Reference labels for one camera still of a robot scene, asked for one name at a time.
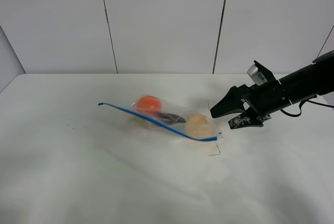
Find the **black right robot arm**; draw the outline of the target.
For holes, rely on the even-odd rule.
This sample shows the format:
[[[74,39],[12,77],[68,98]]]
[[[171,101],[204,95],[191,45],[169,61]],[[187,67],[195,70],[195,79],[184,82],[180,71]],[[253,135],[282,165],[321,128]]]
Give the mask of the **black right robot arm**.
[[[254,84],[231,87],[210,110],[214,119],[236,114],[229,120],[230,129],[262,127],[274,112],[292,116],[284,108],[293,104],[302,107],[317,96],[333,92],[333,51],[280,79],[259,62],[254,62],[247,73]]]

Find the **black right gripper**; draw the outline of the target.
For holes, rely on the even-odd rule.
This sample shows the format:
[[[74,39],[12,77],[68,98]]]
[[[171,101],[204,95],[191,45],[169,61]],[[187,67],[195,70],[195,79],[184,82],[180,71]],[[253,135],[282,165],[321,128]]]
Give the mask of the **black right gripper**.
[[[249,105],[248,109],[245,110],[242,100]],[[289,105],[291,102],[284,88],[278,81],[271,81],[260,86],[233,86],[224,98],[210,109],[210,113],[214,119],[241,113],[228,121],[230,129],[263,127],[264,122],[271,119],[271,113]]]

